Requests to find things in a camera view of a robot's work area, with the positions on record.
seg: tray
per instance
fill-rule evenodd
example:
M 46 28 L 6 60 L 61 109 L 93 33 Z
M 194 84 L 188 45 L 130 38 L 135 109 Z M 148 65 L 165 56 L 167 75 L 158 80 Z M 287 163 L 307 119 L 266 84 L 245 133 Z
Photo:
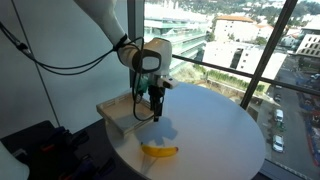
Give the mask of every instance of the tray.
M 151 118 L 148 121 L 139 121 L 134 117 L 131 93 L 105 101 L 96 107 L 98 113 L 108 123 L 114 125 L 123 137 L 152 120 Z M 140 119 L 146 119 L 153 115 L 153 112 L 150 111 L 150 103 L 142 98 L 141 102 L 136 104 L 136 115 Z

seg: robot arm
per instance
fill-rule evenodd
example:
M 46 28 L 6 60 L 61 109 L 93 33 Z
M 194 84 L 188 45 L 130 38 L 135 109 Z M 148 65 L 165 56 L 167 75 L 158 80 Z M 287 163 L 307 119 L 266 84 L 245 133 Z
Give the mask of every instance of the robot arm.
M 154 38 L 144 45 L 143 54 L 131 45 L 126 33 L 120 26 L 114 7 L 117 0 L 74 0 L 87 15 L 94 20 L 117 50 L 121 63 L 133 71 L 139 71 L 142 57 L 142 73 L 150 73 L 149 80 L 157 87 L 172 89 L 178 82 L 169 77 L 172 46 L 167 40 Z

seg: city buildings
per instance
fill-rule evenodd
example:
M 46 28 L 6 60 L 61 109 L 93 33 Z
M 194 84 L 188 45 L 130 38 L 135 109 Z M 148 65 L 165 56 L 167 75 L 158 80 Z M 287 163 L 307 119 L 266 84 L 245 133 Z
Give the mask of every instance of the city buildings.
M 301 29 L 292 49 L 298 59 L 316 60 L 320 58 L 320 16 Z
M 144 39 L 164 38 L 172 43 L 172 54 L 194 59 L 206 43 L 206 16 L 159 5 L 145 4 Z M 173 60 L 170 69 L 181 61 Z
M 273 27 L 268 24 L 257 24 L 257 37 L 263 37 L 266 40 L 268 40 L 271 36 L 271 33 L 273 31 Z
M 281 46 L 291 47 L 293 46 L 297 36 L 296 35 L 286 35 L 281 39 Z
M 257 37 L 269 39 L 273 27 L 268 24 L 257 24 L 245 16 L 224 15 L 216 19 L 214 36 L 216 41 L 249 42 Z
M 214 36 L 216 41 L 251 41 L 256 38 L 254 21 L 244 16 L 219 16 L 216 19 Z
M 253 74 L 264 48 L 264 46 L 239 42 L 209 42 L 206 46 L 203 62 Z M 284 51 L 276 49 L 269 60 L 271 66 L 266 67 L 262 76 L 275 79 L 286 56 Z M 238 78 L 250 81 L 250 78 L 241 76 Z

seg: table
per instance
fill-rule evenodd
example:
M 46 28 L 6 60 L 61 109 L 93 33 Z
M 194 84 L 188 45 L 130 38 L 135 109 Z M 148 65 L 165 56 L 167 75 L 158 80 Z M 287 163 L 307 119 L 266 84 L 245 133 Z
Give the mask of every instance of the table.
M 240 106 L 204 87 L 181 83 L 167 90 L 163 116 L 122 138 L 108 137 L 120 157 L 151 179 L 251 179 L 265 158 L 262 133 Z M 140 142 L 177 146 L 175 156 L 145 155 Z

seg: yellow banana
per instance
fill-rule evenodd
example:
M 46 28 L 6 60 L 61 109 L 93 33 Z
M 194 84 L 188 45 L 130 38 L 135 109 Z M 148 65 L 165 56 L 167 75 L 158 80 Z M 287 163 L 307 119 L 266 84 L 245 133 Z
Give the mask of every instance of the yellow banana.
M 141 149 L 144 153 L 153 157 L 168 157 L 177 154 L 179 148 L 178 147 L 157 147 L 157 146 L 149 146 L 141 143 Z

